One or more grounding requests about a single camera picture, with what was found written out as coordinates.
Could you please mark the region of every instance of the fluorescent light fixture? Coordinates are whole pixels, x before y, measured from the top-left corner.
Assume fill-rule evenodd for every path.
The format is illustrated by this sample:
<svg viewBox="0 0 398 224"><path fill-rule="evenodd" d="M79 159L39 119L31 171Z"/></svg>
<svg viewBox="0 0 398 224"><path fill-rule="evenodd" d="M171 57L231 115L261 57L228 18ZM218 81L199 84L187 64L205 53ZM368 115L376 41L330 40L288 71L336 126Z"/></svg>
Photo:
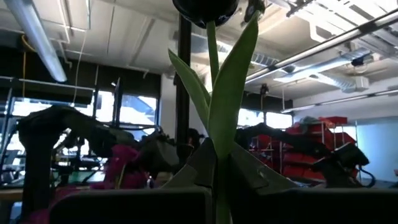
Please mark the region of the fluorescent light fixture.
<svg viewBox="0 0 398 224"><path fill-rule="evenodd" d="M4 2L32 42L53 79L65 82L67 77L53 45L45 34L33 0L4 0Z"/></svg>
<svg viewBox="0 0 398 224"><path fill-rule="evenodd" d="M301 106L298 108L290 108L290 109L282 110L281 113L290 113L290 112L294 112L294 111L307 110L307 109L310 109L313 107L316 107L316 105L308 105L308 106Z"/></svg>
<svg viewBox="0 0 398 224"><path fill-rule="evenodd" d="M300 77L282 77L282 78L275 78L275 81L282 82L282 83L290 83L301 79Z"/></svg>
<svg viewBox="0 0 398 224"><path fill-rule="evenodd" d="M344 102L348 102L348 101L352 101L352 100L365 99L367 97L368 97L367 95L353 96L353 97L350 97L350 98L344 98L344 99L340 99L340 100L327 101L327 102L324 102L324 103L320 103L319 105L323 106L323 105L330 105L330 104L333 104L333 103L344 103Z"/></svg>

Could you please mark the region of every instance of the tulip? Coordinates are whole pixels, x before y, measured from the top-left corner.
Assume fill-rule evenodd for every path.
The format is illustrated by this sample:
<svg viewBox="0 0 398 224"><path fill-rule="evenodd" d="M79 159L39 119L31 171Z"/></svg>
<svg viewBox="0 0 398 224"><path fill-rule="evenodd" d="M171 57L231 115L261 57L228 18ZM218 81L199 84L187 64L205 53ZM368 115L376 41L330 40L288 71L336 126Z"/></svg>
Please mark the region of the tulip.
<svg viewBox="0 0 398 224"><path fill-rule="evenodd" d="M239 0L173 0L173 4L186 20L206 29L209 22L225 24L234 15Z"/></svg>

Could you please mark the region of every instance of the green leaf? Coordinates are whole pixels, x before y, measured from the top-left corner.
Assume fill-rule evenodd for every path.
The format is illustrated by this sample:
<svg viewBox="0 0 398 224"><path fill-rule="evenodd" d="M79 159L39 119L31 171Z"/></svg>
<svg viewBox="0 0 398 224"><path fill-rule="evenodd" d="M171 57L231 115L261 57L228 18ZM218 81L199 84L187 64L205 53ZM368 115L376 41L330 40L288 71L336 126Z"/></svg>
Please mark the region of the green leaf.
<svg viewBox="0 0 398 224"><path fill-rule="evenodd" d="M208 134L213 140L218 159L227 157L234 143L244 83L259 33L257 22L258 12L224 61L214 83Z"/></svg>
<svg viewBox="0 0 398 224"><path fill-rule="evenodd" d="M214 86L220 65L218 61L215 22L212 21L207 23L206 29L207 29L207 46L209 48L209 58L210 58L211 85Z"/></svg>
<svg viewBox="0 0 398 224"><path fill-rule="evenodd" d="M198 75L183 60L181 60L174 52L169 50L170 61L181 78L185 89L188 91L199 117L204 124L208 121L209 103L206 100L205 93L210 98L205 86L200 81Z"/></svg>

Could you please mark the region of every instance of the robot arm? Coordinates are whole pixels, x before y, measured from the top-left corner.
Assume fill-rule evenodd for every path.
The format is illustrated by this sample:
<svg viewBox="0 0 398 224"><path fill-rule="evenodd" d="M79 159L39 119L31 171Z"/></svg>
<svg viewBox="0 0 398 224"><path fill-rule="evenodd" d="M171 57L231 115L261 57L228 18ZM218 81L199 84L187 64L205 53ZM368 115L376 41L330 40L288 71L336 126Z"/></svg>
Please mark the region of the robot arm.
<svg viewBox="0 0 398 224"><path fill-rule="evenodd" d="M354 144L347 143L331 152L320 142L268 127L264 123L241 129L238 131L237 139L251 139L260 134L290 144L295 152L319 159L312 169L323 174L328 187L363 187L352 177L349 170L355 169L356 166L365 166L369 161Z"/></svg>
<svg viewBox="0 0 398 224"><path fill-rule="evenodd" d="M58 140L67 128L71 129L71 136L87 139L90 148L99 157L111 157L111 148L115 144L136 145L131 133L110 128L68 106L51 106L31 113L17 125L22 143L24 135L38 132Z"/></svg>

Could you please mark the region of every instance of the metal rod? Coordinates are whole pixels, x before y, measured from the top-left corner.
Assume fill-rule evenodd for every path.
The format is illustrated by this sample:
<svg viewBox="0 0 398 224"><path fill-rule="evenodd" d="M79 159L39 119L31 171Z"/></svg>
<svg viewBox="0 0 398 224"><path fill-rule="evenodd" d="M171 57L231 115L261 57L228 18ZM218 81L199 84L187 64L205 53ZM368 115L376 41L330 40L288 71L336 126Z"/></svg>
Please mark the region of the metal rod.
<svg viewBox="0 0 398 224"><path fill-rule="evenodd" d="M87 7L87 23L88 23L88 30L91 30L91 10L93 5L91 0L86 0L86 7Z"/></svg>
<svg viewBox="0 0 398 224"><path fill-rule="evenodd" d="M358 144L358 120L355 120L355 145L356 145L356 147L359 147L359 144ZM359 170L359 183L362 184L362 171L360 171L360 170Z"/></svg>
<svg viewBox="0 0 398 224"><path fill-rule="evenodd" d="M282 142L279 143L279 174L282 175L283 174L283 162L284 162L284 158L283 158L283 144Z"/></svg>
<svg viewBox="0 0 398 224"><path fill-rule="evenodd" d="M107 40L107 42L106 42L106 55L109 54L109 45L111 44L111 36L112 36L112 28L113 28L113 19L114 19L114 10L115 10L115 5L112 7L111 24L109 25L108 40Z"/></svg>
<svg viewBox="0 0 398 224"><path fill-rule="evenodd" d="M97 104L98 104L98 94L100 93L100 86L98 85L98 70L99 70L99 65L97 65L97 69L95 71L95 81L94 81L94 85L95 85L95 90L94 90L94 102L93 102L93 115L92 117L94 119L96 119L96 115L97 115Z"/></svg>
<svg viewBox="0 0 398 224"><path fill-rule="evenodd" d="M7 95L7 108L6 108L6 114L4 117L4 121L3 121L3 125L2 125L2 129L1 129L1 152L0 152L0 185L2 184L2 167L4 164L4 160L6 158L6 152L7 152L7 140L8 140L8 136L6 136L7 134L7 130L8 130L8 123L10 120L10 116L11 116L11 108L12 108L12 82L10 82L10 87L8 90L8 95Z"/></svg>
<svg viewBox="0 0 398 224"><path fill-rule="evenodd" d="M324 130L325 125L324 125L323 121L321 123L321 127L322 127L322 143L324 144L325 143L325 130Z"/></svg>
<svg viewBox="0 0 398 224"><path fill-rule="evenodd" d="M8 79L12 80L12 77L4 77L0 76L0 79ZM61 84L61 83L50 83L50 82L42 82L42 81L37 81L37 80L27 80L24 78L17 79L20 82L27 82L27 83L36 83L36 84L41 84L41 85L50 85L50 86L59 86L59 87L65 87L65 88L76 88L78 90L90 90L93 91L95 90L94 88L91 87L83 87L83 86L74 86L74 85L67 85L67 84Z"/></svg>
<svg viewBox="0 0 398 224"><path fill-rule="evenodd" d="M369 93L369 94L365 94L365 95L351 96L351 97L342 98L342 99L338 99L338 100L330 100L330 101L325 101L325 102L321 102L321 103L314 103L312 105L306 105L306 106L300 106L300 107L296 107L296 108L282 110L281 113L302 111L302 110L314 108L316 106L330 105L330 104L335 104L335 103L344 103L344 102L353 101L353 100L361 100L361 99L372 98L372 97L377 97L377 96L386 96L386 95L390 95L390 94L394 94L394 93L398 93L398 90L384 90L384 91Z"/></svg>
<svg viewBox="0 0 398 224"><path fill-rule="evenodd" d="M285 88L282 88L282 109L285 109Z"/></svg>
<svg viewBox="0 0 398 224"><path fill-rule="evenodd" d="M58 0L57 3L58 3L58 11L61 15L63 29L65 31L65 37L67 38L67 43L70 44L69 29L67 28L67 21L65 19L65 13L63 11L65 9L65 6L63 5L62 0Z"/></svg>
<svg viewBox="0 0 398 224"><path fill-rule="evenodd" d="M262 77L265 77L272 72L281 70L291 64L297 63L303 59L309 58L326 50L335 48L345 42L352 41L366 34L370 34L374 31L387 27L391 24L396 23L397 21L398 21L398 9L395 9L381 17L378 17L377 19L369 21L343 34L330 38L326 42L320 43L308 50L300 52L299 54L296 54L293 57L287 58L283 61L268 66L265 69L262 69L258 72L254 72L253 74L248 75L246 79L246 84L258 80Z"/></svg>
<svg viewBox="0 0 398 224"><path fill-rule="evenodd" d="M156 99L155 125L160 125L160 96Z"/></svg>
<svg viewBox="0 0 398 224"><path fill-rule="evenodd" d="M178 32L178 56L189 66L191 64L191 32L192 24L183 16L180 16L180 28ZM176 86L175 95L175 137L179 143L188 142L189 129L189 104L190 97L185 89L180 76L176 73L174 76L174 85ZM177 153L182 152L184 147L182 144L177 145ZM187 158L181 157L180 162L186 161Z"/></svg>
<svg viewBox="0 0 398 224"><path fill-rule="evenodd" d="M112 125L115 128L120 127L120 110L122 107L122 98L123 98L123 81L119 77L118 84L116 85L115 88L114 103L113 103Z"/></svg>

